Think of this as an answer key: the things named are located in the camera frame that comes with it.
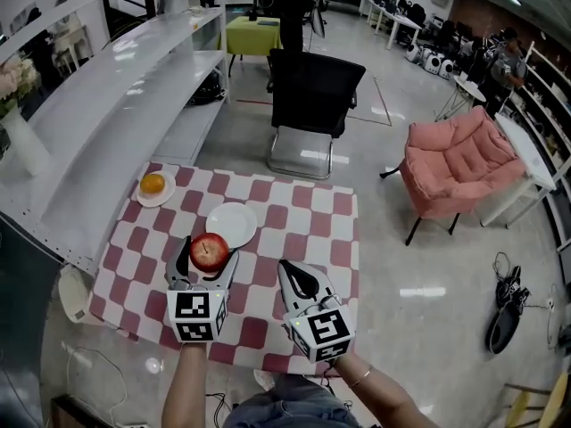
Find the white vase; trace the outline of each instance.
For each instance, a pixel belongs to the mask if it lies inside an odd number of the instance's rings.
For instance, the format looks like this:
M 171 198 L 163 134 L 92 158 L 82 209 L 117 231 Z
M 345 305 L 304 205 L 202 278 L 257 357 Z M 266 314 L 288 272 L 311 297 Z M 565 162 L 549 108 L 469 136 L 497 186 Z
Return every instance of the white vase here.
M 50 154 L 34 133 L 29 123 L 20 115 L 18 106 L 14 106 L 0 120 L 10 137 L 10 146 L 14 149 L 30 175 L 37 176 L 46 169 Z

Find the apple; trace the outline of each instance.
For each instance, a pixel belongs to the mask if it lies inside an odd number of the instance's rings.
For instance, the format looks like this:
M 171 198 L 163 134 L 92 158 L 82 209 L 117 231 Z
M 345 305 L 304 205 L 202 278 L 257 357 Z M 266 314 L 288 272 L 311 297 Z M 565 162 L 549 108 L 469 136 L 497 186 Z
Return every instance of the apple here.
M 213 273 L 224 267 L 230 249 L 224 238 L 215 233 L 204 233 L 190 243 L 190 260 L 205 273 Z

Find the floor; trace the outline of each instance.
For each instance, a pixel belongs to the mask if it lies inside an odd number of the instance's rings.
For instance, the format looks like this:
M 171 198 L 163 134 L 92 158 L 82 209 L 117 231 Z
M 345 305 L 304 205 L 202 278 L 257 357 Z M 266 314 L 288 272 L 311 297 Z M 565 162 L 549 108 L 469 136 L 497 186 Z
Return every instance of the floor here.
M 493 358 L 484 350 L 484 332 L 493 313 L 492 262 L 496 252 L 506 252 L 514 264 L 521 265 L 523 285 L 533 295 L 529 303 L 545 304 L 552 284 L 563 293 L 547 214 L 543 207 L 536 208 L 507 230 L 503 220 L 514 212 L 508 210 L 482 228 L 478 216 L 490 208 L 492 199 L 475 214 L 461 216 L 454 236 L 446 232 L 449 220 L 426 221 L 410 247 L 405 247 L 403 241 L 416 214 L 400 176 L 381 182 L 378 173 L 401 161 L 408 125 L 434 121 L 451 95 L 452 85 L 407 62 L 401 47 L 387 51 L 387 34 L 375 36 L 364 19 L 336 12 L 324 16 L 326 38 L 310 39 L 306 28 L 306 47 L 310 44 L 314 53 L 357 62 L 368 69 L 358 90 L 359 105 L 350 112 L 346 131 L 335 143 L 333 175 L 327 181 L 352 187 L 359 198 L 357 351 L 398 381 L 442 428 L 481 427 L 499 403 L 499 396 L 509 398 L 501 393 L 505 382 L 550 388 L 562 370 L 562 357 L 548 350 L 547 343 L 548 335 L 557 337 L 562 321 L 559 302 L 549 332 L 547 311 L 529 308 L 501 355 Z M 273 134 L 271 106 L 263 104 L 271 102 L 265 91 L 268 74 L 265 59 L 236 60 L 233 102 L 215 121 L 197 166 L 269 172 L 265 156 Z M 322 161 L 323 141 L 286 136 L 290 151 L 297 147 L 305 161 Z M 44 408 L 50 397 L 65 392 L 68 357 L 77 347 L 101 351 L 123 373 L 128 401 L 113 411 L 116 421 L 160 426 L 162 403 L 178 354 L 149 342 L 134 343 L 107 328 L 73 325 L 65 318 L 56 295 L 44 337 Z M 145 361 L 149 358 L 160 360 L 160 373 L 147 372 Z M 333 387 L 340 399 L 352 400 L 353 413 L 363 426 L 375 422 L 343 382 L 335 380 Z M 93 352 L 79 351 L 70 360 L 68 388 L 106 420 L 108 409 L 123 396 L 116 370 Z M 239 402 L 259 387 L 249 369 L 209 363 L 207 392 L 215 391 Z M 217 405 L 217 400 L 208 398 L 208 426 L 213 426 Z

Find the pink armchair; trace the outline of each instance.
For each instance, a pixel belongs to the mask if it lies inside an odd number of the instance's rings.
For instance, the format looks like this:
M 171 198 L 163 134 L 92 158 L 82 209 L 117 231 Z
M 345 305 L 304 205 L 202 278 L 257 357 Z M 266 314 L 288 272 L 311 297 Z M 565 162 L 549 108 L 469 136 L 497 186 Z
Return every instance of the pink armchair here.
M 411 124 L 399 168 L 418 211 L 406 245 L 423 218 L 470 212 L 486 195 L 513 183 L 525 173 L 524 163 L 482 106 L 468 114 L 433 124 Z

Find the green tablecloth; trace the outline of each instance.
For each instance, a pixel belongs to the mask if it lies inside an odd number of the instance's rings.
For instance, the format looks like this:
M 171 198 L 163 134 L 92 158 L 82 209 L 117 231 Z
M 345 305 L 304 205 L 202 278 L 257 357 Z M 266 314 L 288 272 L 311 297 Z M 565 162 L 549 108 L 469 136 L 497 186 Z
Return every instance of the green tablecloth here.
M 259 21 L 276 21 L 278 25 L 259 25 Z M 281 47 L 279 19 L 238 17 L 226 26 L 226 38 L 229 54 L 269 56 L 270 49 Z

